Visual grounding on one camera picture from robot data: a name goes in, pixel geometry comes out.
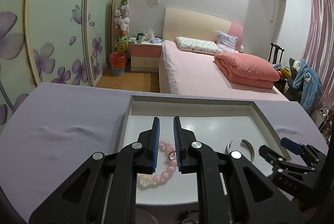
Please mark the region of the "wide silver cuff bangle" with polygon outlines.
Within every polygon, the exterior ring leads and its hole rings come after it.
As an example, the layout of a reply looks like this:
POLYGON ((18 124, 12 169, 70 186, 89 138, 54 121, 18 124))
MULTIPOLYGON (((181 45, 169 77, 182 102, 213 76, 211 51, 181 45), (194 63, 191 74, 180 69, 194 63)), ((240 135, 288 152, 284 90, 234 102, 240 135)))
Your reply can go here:
POLYGON ((225 154, 230 154, 233 151, 237 151, 239 154, 249 156, 248 160, 253 162, 256 156, 253 145, 246 139, 242 139, 237 145, 233 145, 233 140, 230 140, 225 146, 225 154))

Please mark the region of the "grey cardboard tray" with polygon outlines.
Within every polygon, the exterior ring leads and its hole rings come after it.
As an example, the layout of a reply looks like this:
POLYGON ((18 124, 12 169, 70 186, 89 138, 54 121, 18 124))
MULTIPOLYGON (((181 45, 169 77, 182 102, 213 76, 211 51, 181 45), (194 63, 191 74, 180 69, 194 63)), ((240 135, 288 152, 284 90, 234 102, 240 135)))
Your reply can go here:
MULTIPOLYGON (((186 99, 173 97, 131 96, 122 126, 119 150, 151 129, 154 117, 160 119, 160 139, 174 144, 173 118, 180 117, 181 126, 194 132, 196 139, 214 151, 225 153, 230 140, 237 145, 248 140, 255 149, 255 165, 265 176, 272 174, 271 165, 259 155, 267 145, 288 162, 291 157, 280 146, 280 138, 264 113, 251 101, 186 99)), ((162 206, 197 202, 196 174, 182 175, 176 168, 167 183, 149 186, 148 176, 137 184, 137 204, 162 206)))

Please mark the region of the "blue hanging clothes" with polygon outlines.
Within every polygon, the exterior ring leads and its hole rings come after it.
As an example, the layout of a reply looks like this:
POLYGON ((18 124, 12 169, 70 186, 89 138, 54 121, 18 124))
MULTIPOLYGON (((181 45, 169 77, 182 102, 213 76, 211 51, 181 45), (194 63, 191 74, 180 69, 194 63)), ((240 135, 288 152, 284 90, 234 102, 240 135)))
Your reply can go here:
POLYGON ((310 68, 304 59, 300 60, 300 69, 293 81, 293 88, 302 87, 301 107, 311 115, 319 103, 323 93, 322 83, 318 74, 310 68))

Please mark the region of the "lavender table cloth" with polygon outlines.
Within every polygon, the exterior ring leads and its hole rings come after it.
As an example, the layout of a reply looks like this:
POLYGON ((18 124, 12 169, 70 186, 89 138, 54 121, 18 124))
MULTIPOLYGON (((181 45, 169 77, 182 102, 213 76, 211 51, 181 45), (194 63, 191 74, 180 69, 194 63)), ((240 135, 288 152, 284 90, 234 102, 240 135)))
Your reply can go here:
MULTIPOLYGON (((24 220, 93 153, 119 151, 131 96, 227 100, 40 85, 18 107, 1 133, 1 187, 24 220)), ((299 104, 251 102, 256 103, 280 138, 327 152, 324 137, 299 104)))

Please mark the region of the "salmon folded duvet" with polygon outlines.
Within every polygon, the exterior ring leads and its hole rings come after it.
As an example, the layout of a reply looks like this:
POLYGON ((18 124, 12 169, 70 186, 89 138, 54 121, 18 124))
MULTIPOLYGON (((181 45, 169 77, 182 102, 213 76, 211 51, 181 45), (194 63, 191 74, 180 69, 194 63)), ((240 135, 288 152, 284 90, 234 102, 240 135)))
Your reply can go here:
POLYGON ((279 73, 263 58, 245 53, 219 53, 214 62, 231 83, 272 89, 279 73))

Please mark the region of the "black wooden chair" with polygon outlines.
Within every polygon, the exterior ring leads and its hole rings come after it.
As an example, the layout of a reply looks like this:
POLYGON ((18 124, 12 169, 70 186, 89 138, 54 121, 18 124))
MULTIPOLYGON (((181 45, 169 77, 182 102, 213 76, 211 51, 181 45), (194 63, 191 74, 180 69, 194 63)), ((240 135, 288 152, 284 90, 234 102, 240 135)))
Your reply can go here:
POLYGON ((275 65, 280 64, 284 51, 285 49, 283 49, 279 45, 271 43, 268 61, 275 65))

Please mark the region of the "pink curtain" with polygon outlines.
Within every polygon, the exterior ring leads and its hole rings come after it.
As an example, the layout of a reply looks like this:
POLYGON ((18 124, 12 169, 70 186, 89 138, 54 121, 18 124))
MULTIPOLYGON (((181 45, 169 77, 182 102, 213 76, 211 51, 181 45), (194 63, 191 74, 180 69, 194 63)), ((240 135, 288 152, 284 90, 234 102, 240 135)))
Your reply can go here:
POLYGON ((333 110, 333 0, 311 0, 309 33, 302 58, 322 82, 319 104, 333 110))

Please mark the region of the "small lilac pillow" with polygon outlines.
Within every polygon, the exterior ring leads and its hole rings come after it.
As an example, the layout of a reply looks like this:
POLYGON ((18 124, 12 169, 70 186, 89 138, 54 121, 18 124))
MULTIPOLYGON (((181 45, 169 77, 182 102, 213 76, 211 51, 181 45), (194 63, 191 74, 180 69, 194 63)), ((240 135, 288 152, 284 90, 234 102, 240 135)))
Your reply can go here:
POLYGON ((222 50, 222 52, 235 53, 237 52, 235 47, 237 44, 238 37, 228 35, 221 31, 217 32, 217 46, 222 50))

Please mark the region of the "bed with pink sheet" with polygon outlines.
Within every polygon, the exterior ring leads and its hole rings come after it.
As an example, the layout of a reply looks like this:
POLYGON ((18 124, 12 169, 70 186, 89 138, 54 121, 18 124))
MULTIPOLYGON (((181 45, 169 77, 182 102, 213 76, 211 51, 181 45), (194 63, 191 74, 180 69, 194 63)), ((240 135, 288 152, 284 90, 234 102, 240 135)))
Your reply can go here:
POLYGON ((215 64, 213 55, 181 51, 177 45, 176 38, 179 36, 216 41, 219 31, 236 36, 238 41, 235 49, 240 49, 242 25, 204 13, 166 8, 158 64, 160 92, 187 96, 286 101, 286 97, 276 87, 265 89, 230 83, 215 64))

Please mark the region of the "red waste basket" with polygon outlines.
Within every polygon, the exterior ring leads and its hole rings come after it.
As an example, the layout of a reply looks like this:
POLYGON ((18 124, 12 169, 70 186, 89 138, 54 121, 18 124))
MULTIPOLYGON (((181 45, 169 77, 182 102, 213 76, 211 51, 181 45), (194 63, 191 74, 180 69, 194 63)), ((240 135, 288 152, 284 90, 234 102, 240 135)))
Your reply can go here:
POLYGON ((127 55, 125 52, 112 52, 109 56, 111 71, 114 75, 121 75, 125 72, 127 55))

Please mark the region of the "pink white nightstand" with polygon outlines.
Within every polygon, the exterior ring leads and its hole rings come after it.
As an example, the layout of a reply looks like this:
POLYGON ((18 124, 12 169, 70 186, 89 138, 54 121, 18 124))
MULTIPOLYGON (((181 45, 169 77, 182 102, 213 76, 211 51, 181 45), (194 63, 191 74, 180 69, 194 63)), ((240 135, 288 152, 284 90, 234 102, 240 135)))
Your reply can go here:
POLYGON ((162 43, 131 43, 130 67, 133 72, 158 72, 162 43))

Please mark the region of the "white floral pillow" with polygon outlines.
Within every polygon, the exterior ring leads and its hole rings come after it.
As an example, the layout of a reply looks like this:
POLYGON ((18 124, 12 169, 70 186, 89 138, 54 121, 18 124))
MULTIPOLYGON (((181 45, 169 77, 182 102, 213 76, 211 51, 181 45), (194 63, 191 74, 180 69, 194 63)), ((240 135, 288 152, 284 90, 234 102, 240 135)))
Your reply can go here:
POLYGON ((222 52, 213 41, 176 37, 176 42, 180 51, 208 54, 212 56, 222 52))

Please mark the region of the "plush toy tube stack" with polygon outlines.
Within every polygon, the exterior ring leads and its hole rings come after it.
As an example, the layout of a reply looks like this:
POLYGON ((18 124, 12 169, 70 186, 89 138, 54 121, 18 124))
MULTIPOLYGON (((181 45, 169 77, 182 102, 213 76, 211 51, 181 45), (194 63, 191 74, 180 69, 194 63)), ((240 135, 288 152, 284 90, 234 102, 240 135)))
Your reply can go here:
POLYGON ((116 0, 113 10, 113 42, 112 50, 126 52, 129 47, 130 0, 116 0))

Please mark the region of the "sliding wardrobe with flowers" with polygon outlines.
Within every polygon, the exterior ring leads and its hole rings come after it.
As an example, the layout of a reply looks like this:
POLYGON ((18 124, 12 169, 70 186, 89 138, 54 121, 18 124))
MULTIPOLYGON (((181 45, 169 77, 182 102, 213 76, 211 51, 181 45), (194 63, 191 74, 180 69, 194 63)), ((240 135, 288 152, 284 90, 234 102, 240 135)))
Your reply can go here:
POLYGON ((94 87, 107 66, 111 0, 1 0, 1 126, 41 83, 94 87))

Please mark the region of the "wall power outlet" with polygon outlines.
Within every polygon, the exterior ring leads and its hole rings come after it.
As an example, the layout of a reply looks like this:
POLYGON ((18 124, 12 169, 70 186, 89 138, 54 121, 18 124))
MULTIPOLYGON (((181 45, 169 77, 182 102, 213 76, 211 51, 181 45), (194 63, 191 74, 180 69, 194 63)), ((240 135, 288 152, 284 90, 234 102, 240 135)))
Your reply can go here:
POLYGON ((159 4, 160 0, 148 0, 150 4, 159 4))

